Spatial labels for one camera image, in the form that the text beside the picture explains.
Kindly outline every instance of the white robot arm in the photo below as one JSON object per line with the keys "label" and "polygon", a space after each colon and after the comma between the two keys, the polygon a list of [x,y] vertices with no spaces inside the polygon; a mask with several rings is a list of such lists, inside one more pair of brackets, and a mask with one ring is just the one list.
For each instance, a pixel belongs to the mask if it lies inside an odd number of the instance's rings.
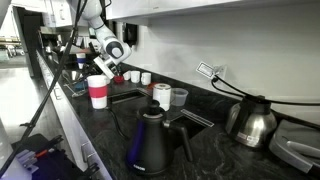
{"label": "white robot arm", "polygon": [[[77,9],[78,1],[69,0],[69,4],[74,10]],[[114,74],[110,68],[127,59],[131,54],[131,49],[128,44],[119,41],[113,32],[105,26],[100,17],[101,12],[102,7],[99,0],[88,0],[81,17],[87,20],[95,30],[97,40],[101,44],[102,49],[109,55],[109,59],[107,60],[97,57],[94,59],[94,62],[112,79]]]}

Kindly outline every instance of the sink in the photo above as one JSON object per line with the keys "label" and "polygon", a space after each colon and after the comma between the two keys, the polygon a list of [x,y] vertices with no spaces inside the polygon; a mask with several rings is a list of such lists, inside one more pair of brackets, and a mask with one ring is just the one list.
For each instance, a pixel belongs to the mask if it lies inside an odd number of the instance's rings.
{"label": "sink", "polygon": [[[186,128],[188,130],[189,139],[191,139],[192,137],[194,137],[199,132],[201,132],[204,128],[207,127],[205,125],[199,124],[198,122],[196,122],[186,116],[180,116],[177,119],[174,119],[172,121],[184,124],[186,126]],[[169,132],[173,137],[172,138],[173,147],[175,149],[180,147],[182,145],[182,139],[180,137],[180,134],[178,134],[177,132],[171,131],[171,130]]]}
{"label": "sink", "polygon": [[110,100],[111,104],[118,104],[125,101],[141,98],[148,96],[147,92],[143,92],[139,89],[128,91],[124,93],[115,94],[112,96],[109,96],[108,99]]}

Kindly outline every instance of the gooseneck kettle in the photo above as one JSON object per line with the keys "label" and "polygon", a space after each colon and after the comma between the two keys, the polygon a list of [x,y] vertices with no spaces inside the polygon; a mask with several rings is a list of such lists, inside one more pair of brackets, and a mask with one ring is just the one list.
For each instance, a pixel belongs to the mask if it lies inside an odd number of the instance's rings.
{"label": "gooseneck kettle", "polygon": [[277,121],[270,107],[270,101],[261,96],[245,96],[229,111],[227,133],[244,145],[262,147],[277,128]]}
{"label": "gooseneck kettle", "polygon": [[193,161],[187,129],[183,124],[166,119],[160,103],[151,104],[137,112],[137,129],[126,155],[126,164],[138,175],[155,176],[172,163],[174,148],[169,130],[179,132],[188,161]]}

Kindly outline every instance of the kettle handle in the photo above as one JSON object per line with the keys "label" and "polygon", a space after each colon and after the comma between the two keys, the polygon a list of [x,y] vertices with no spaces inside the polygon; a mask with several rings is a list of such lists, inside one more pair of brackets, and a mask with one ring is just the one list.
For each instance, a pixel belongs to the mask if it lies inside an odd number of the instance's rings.
{"label": "kettle handle", "polygon": [[172,129],[180,133],[183,141],[183,149],[186,154],[187,160],[189,162],[193,162],[193,153],[190,146],[188,130],[184,124],[173,122],[173,121],[165,121],[164,127]]}

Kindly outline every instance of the black countertop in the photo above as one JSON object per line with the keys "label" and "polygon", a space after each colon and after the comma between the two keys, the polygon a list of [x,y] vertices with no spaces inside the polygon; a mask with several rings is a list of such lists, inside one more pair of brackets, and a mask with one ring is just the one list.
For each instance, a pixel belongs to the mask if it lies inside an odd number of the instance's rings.
{"label": "black countertop", "polygon": [[[50,69],[55,72],[54,62],[46,55],[43,58]],[[114,179],[121,180],[144,179],[127,169],[125,154],[128,142],[117,133],[110,112],[106,109],[93,109],[88,94],[72,98],[71,91],[63,86],[63,81],[60,80],[59,83],[110,175]],[[128,81],[123,84],[110,83],[108,96],[136,88],[145,88],[145,86]],[[129,137],[132,136],[136,127],[136,111],[146,106],[150,99],[151,97],[145,96],[112,106],[122,131]],[[167,112],[168,119],[180,116],[180,110],[185,108],[202,114],[215,125],[212,128],[205,128],[191,138],[190,143],[194,152],[193,163],[186,160],[183,148],[179,147],[175,150],[175,158],[171,167],[163,175],[152,179],[310,179],[309,176],[281,161],[268,149],[251,149],[229,138],[224,130],[226,119],[221,109],[227,111],[231,101],[217,98],[215,99],[217,103],[212,103],[212,100],[198,102],[202,106],[206,103],[210,105],[210,113],[204,113],[192,102],[187,102],[185,107],[171,106]]]}

